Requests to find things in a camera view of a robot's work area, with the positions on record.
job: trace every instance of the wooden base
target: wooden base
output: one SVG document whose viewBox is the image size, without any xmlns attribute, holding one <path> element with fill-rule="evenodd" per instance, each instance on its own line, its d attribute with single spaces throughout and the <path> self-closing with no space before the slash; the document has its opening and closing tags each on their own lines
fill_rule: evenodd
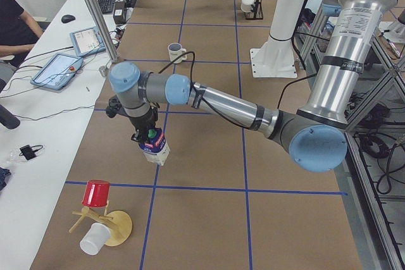
<svg viewBox="0 0 405 270">
<path fill-rule="evenodd" d="M 115 233 L 111 230 L 111 237 L 107 240 L 106 245 L 110 247 L 121 245 L 132 232 L 131 217 L 124 211 L 113 211 L 106 216 L 112 217 L 109 221 L 115 223 L 119 230 L 119 233 Z"/>
</svg>

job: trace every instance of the white cup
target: white cup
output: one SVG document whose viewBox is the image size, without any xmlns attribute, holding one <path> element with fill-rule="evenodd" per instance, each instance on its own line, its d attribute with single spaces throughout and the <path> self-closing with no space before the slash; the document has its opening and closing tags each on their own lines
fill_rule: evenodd
<svg viewBox="0 0 405 270">
<path fill-rule="evenodd" d="M 167 47 L 167 50 L 169 51 L 170 61 L 175 60 L 176 57 L 187 52 L 187 50 L 184 49 L 182 47 L 182 45 L 178 44 L 177 42 L 169 44 L 169 46 Z M 176 60 L 175 63 L 181 63 L 183 60 L 186 60 L 186 59 L 187 59 L 187 55 L 184 55 L 183 57 L 180 57 L 178 60 Z"/>
<path fill-rule="evenodd" d="M 252 11 L 252 4 L 254 4 L 254 0 L 242 0 L 240 9 L 245 13 L 250 13 Z"/>
<path fill-rule="evenodd" d="M 80 241 L 80 248 L 89 255 L 96 255 L 111 237 L 109 228 L 101 223 L 94 223 Z"/>
</svg>

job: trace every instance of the brown paper table surface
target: brown paper table surface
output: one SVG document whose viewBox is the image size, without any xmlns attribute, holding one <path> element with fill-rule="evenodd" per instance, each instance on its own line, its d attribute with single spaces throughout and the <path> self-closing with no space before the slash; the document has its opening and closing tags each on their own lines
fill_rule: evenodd
<svg viewBox="0 0 405 270">
<path fill-rule="evenodd" d="M 247 21 L 240 0 L 138 0 L 120 58 L 156 72 L 179 42 L 196 52 L 195 80 L 274 109 L 291 79 L 253 78 L 249 50 L 267 40 L 276 1 Z M 166 73 L 189 71 L 190 60 Z M 306 82 L 290 86 L 281 108 L 294 113 L 308 94 Z M 112 95 L 106 82 L 31 269 L 361 269 L 333 171 L 310 173 L 262 134 L 167 105 L 158 126 L 171 153 L 157 166 L 129 120 L 102 111 Z M 95 256 L 78 245 L 90 219 L 68 233 L 90 179 L 111 182 L 109 210 L 134 221 L 124 244 Z"/>
</svg>

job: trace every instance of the tablet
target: tablet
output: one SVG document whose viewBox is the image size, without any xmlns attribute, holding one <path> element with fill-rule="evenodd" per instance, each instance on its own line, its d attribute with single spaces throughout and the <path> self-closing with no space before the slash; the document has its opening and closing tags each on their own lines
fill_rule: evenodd
<svg viewBox="0 0 405 270">
<path fill-rule="evenodd" d="M 70 33 L 70 38 L 76 55 L 80 57 L 86 57 L 106 49 L 97 27 Z"/>
<path fill-rule="evenodd" d="M 30 83 L 43 89 L 60 90 L 75 76 L 82 64 L 81 57 L 56 53 Z"/>
</svg>

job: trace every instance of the desk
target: desk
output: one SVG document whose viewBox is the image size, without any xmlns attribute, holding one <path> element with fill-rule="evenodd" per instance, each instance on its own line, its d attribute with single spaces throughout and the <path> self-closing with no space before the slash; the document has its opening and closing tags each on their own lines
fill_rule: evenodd
<svg viewBox="0 0 405 270">
<path fill-rule="evenodd" d="M 263 0 L 264 20 L 247 21 L 240 0 L 138 0 L 118 51 L 142 70 L 168 62 L 167 45 L 195 51 L 195 80 L 275 108 L 289 79 L 256 79 L 249 49 L 268 38 L 277 0 Z M 190 61 L 167 73 L 188 75 Z M 297 71 L 299 77 L 304 73 Z M 306 102 L 308 84 L 285 93 L 282 109 Z M 113 95 L 106 82 L 96 107 Z M 262 134 L 240 130 L 186 106 L 163 106 L 158 126 L 171 149 L 164 166 L 148 163 L 130 141 L 128 119 L 94 111 L 32 264 L 36 269 L 361 269 L 332 171 L 296 166 Z M 135 227 L 118 247 L 95 256 L 72 233 L 86 181 L 112 183 L 109 210 Z"/>
<path fill-rule="evenodd" d="M 61 23 L 61 17 L 73 14 L 75 21 Z M 112 15 L 105 15 L 110 30 L 115 28 Z M 72 45 L 69 33 L 92 27 L 94 22 L 84 0 L 67 0 L 43 36 L 32 49 L 30 56 Z M 44 65 L 54 53 L 28 60 L 24 64 Z M 89 62 L 61 92 L 36 89 L 14 97 L 2 98 L 0 103 L 20 116 L 39 118 L 64 109 L 94 105 L 104 83 L 98 72 L 107 64 L 103 52 L 89 56 Z M 14 78 L 34 76 L 36 71 L 24 68 Z M 1 97 L 32 89 L 28 80 L 15 80 L 11 89 Z M 29 163 L 12 164 L 12 175 L 0 192 L 0 268 L 28 269 L 37 253 L 42 237 L 54 210 L 66 176 L 72 165 L 92 109 L 81 109 L 40 121 L 22 121 L 14 130 L 0 128 L 0 164 L 4 166 L 9 151 L 24 145 L 42 144 L 45 151 Z"/>
</svg>

